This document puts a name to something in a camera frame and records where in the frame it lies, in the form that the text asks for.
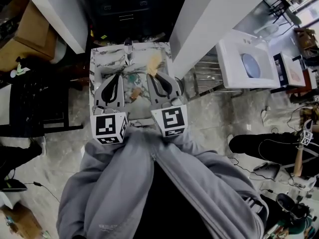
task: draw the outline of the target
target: gray hoodie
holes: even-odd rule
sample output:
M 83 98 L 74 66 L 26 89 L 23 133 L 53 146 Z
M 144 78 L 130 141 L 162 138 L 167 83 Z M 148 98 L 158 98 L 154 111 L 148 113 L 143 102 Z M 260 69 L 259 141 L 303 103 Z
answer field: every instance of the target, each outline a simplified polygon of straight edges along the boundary
M 258 239 L 264 232 L 246 198 L 266 208 L 250 180 L 227 157 L 205 150 L 189 132 L 162 138 L 155 131 L 126 133 L 123 143 L 85 146 L 80 172 L 65 185 L 60 239 L 132 239 L 139 225 L 154 162 L 200 213 L 214 239 Z

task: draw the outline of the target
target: storage box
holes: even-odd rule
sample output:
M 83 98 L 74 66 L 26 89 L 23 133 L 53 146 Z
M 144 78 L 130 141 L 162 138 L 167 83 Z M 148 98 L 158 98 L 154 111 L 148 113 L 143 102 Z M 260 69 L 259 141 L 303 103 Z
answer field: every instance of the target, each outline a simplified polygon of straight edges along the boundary
M 295 28 L 294 31 L 296 33 L 300 49 L 306 50 L 317 45 L 314 30 L 308 28 Z
M 36 239 L 41 235 L 42 227 L 29 208 L 17 203 L 13 210 L 5 206 L 1 208 L 1 211 L 6 217 L 11 218 L 17 233 L 24 239 Z
M 57 34 L 33 2 L 29 2 L 17 31 L 0 42 L 0 71 L 17 67 L 17 57 L 54 58 Z

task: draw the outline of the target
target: white pillar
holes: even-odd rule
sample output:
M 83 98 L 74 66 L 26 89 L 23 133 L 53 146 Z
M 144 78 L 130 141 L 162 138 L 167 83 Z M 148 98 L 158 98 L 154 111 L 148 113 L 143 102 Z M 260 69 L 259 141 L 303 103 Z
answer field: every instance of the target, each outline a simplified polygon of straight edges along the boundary
M 262 0 L 185 0 L 170 37 L 173 67 L 184 75 Z
M 75 53 L 85 52 L 88 23 L 83 0 L 32 1 Z

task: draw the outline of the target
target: blue plate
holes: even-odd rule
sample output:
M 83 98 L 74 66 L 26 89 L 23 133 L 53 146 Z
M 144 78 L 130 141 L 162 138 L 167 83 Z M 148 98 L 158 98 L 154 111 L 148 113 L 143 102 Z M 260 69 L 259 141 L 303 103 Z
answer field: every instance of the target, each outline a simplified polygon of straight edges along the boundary
M 246 72 L 250 78 L 260 78 L 260 67 L 252 55 L 242 54 L 241 60 L 243 61 Z

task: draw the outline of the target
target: marble countertop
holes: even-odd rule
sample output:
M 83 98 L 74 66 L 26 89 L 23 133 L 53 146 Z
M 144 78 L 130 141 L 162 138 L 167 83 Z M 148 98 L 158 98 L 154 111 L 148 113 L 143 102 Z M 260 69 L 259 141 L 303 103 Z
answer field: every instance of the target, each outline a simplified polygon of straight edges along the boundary
M 129 113 L 131 125 L 154 124 L 150 106 L 151 100 L 147 86 L 147 64 L 154 55 L 161 56 L 159 71 L 174 78 L 169 43 L 134 43 L 133 63 L 125 63 L 124 45 L 114 45 L 91 50 L 90 58 L 90 115 L 93 115 L 94 94 L 97 86 L 114 73 L 122 71 L 125 110 Z M 131 99 L 135 88 L 142 91 L 136 100 Z

